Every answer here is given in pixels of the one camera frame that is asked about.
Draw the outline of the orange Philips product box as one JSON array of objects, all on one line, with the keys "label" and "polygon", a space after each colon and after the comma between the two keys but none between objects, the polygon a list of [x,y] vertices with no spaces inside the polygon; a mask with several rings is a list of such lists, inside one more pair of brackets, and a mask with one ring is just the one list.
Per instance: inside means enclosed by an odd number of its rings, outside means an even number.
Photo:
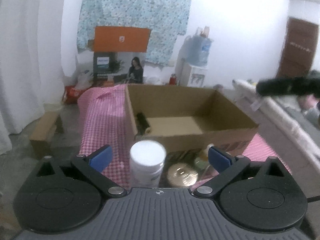
[{"label": "orange Philips product box", "polygon": [[151,29],[97,26],[93,40],[93,83],[127,73],[133,57],[145,54]]}]

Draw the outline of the white curtain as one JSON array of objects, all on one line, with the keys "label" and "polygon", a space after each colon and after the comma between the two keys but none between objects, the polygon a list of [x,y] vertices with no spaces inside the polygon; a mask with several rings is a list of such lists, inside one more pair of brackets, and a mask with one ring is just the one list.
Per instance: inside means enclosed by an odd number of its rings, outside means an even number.
[{"label": "white curtain", "polygon": [[63,93],[65,0],[1,0],[1,153]]}]

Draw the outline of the brown cardboard box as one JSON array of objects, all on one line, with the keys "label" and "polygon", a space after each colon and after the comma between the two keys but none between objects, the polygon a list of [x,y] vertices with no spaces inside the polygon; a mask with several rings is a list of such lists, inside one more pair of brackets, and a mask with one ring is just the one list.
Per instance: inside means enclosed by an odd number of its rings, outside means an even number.
[{"label": "brown cardboard box", "polygon": [[[168,153],[174,153],[214,144],[239,155],[259,127],[215,89],[129,84],[125,87],[124,106],[128,147],[140,140],[154,140]],[[138,113],[147,118],[151,133],[140,131]]]}]

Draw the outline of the blue water jug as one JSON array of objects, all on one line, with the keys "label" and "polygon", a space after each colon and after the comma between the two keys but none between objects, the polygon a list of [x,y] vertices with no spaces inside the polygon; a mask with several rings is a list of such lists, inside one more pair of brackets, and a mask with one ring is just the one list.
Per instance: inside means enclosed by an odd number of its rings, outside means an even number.
[{"label": "blue water jug", "polygon": [[213,40],[209,38],[210,27],[198,28],[196,34],[190,39],[186,61],[197,67],[205,67]]}]

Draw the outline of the floral blue wall cloth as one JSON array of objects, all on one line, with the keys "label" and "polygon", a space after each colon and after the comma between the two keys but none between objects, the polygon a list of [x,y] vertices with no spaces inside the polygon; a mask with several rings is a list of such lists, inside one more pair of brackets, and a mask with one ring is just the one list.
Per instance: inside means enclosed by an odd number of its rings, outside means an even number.
[{"label": "floral blue wall cloth", "polygon": [[191,0],[82,0],[77,46],[85,49],[97,26],[151,30],[145,60],[168,64],[179,35],[185,35]]}]

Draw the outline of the grey quilted sofa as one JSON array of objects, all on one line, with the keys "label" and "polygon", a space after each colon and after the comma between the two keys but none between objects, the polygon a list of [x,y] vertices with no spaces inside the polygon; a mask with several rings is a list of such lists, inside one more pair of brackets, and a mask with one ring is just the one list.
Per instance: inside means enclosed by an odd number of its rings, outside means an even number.
[{"label": "grey quilted sofa", "polygon": [[313,169],[319,172],[319,129],[301,112],[284,101],[293,96],[260,96],[262,103],[253,103],[260,109],[308,159]]}]

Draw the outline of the green dropper bottle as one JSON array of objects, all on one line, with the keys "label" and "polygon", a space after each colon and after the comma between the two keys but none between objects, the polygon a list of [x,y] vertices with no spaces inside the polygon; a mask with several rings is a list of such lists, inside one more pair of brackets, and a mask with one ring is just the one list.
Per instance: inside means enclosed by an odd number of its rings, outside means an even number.
[{"label": "green dropper bottle", "polygon": [[201,179],[207,173],[207,170],[210,166],[208,160],[208,152],[209,149],[213,146],[214,144],[209,144],[204,150],[200,150],[200,152],[197,154],[197,157],[194,160],[194,167],[199,174],[199,179]]}]

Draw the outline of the white water dispenser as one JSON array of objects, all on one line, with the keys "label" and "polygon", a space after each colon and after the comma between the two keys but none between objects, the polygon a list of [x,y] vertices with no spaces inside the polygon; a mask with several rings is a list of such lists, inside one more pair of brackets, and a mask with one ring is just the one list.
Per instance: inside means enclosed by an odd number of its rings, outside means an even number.
[{"label": "white water dispenser", "polygon": [[183,87],[203,88],[208,72],[207,67],[198,67],[181,59],[181,66],[178,68],[178,85]]}]

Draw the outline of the small cardboard box on floor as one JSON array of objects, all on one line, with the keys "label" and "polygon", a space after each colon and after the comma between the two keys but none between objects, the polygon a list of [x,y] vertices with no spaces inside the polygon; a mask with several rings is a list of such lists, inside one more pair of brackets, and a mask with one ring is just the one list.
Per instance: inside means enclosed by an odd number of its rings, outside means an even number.
[{"label": "small cardboard box on floor", "polygon": [[51,154],[51,143],[56,133],[64,133],[60,112],[48,111],[39,119],[29,136],[35,158],[40,160]]}]

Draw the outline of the red fire extinguisher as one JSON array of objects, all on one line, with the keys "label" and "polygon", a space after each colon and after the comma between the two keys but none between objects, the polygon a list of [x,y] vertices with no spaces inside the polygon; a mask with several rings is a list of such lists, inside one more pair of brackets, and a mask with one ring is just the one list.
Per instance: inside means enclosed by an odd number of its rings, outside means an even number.
[{"label": "red fire extinguisher", "polygon": [[177,76],[172,74],[169,80],[169,85],[176,85]]}]

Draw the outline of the black cylinder tube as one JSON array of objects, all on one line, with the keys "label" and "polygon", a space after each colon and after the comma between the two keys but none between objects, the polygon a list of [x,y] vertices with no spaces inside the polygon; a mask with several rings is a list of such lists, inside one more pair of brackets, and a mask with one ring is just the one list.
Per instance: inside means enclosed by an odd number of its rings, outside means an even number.
[{"label": "black cylinder tube", "polygon": [[137,121],[139,123],[139,128],[142,134],[151,133],[151,126],[143,113],[137,114]]}]

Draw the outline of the white fluffy blanket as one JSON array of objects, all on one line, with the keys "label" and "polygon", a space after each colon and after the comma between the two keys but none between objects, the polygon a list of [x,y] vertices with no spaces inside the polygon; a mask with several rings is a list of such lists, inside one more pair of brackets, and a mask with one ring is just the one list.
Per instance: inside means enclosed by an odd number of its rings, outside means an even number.
[{"label": "white fluffy blanket", "polygon": [[232,85],[235,89],[235,101],[245,98],[251,103],[262,103],[263,98],[256,93],[256,87],[248,81],[233,80]]}]

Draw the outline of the pink checkered tablecloth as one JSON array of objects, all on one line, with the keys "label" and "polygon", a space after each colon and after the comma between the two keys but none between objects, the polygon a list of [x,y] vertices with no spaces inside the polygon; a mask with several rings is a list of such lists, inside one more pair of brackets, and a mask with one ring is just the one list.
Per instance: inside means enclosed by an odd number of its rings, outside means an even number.
[{"label": "pink checkered tablecloth", "polygon": [[[130,147],[126,143],[124,106],[126,86],[91,88],[78,99],[79,125],[82,131],[80,153],[89,155],[104,145],[110,145],[113,159],[103,174],[124,188],[129,187],[130,181]],[[179,157],[184,152],[189,152],[189,157],[194,157],[200,150],[204,149],[167,154]],[[276,153],[257,132],[242,155],[253,161],[265,161]]]}]

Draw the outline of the red snack bag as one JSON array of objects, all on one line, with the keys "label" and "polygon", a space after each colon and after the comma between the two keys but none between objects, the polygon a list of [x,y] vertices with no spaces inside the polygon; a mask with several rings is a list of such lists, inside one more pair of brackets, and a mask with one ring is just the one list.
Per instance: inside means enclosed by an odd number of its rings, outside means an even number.
[{"label": "red snack bag", "polygon": [[66,86],[62,96],[62,102],[66,105],[75,104],[86,89],[76,89],[75,86]]}]

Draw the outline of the gold lid cosmetic jar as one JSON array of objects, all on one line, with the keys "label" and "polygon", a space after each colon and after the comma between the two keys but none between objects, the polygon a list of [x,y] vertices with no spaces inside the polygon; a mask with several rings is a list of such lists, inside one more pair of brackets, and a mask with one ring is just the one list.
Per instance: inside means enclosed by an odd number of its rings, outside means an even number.
[{"label": "gold lid cosmetic jar", "polygon": [[199,174],[186,163],[171,165],[167,171],[167,181],[172,187],[190,187],[198,180]]}]

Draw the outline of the brown wooden door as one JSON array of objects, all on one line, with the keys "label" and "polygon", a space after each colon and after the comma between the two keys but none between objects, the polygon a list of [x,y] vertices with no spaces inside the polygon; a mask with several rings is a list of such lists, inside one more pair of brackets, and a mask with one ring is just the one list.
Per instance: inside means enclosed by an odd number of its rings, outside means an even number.
[{"label": "brown wooden door", "polygon": [[319,25],[289,18],[276,77],[308,75],[315,58],[318,35]]}]

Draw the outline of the white vitamin bottle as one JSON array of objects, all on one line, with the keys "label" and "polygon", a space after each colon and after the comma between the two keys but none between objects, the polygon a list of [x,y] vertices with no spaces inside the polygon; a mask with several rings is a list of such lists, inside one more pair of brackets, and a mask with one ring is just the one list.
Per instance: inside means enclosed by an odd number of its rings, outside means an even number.
[{"label": "white vitamin bottle", "polygon": [[167,152],[154,140],[141,140],[130,148],[130,186],[157,188]]}]

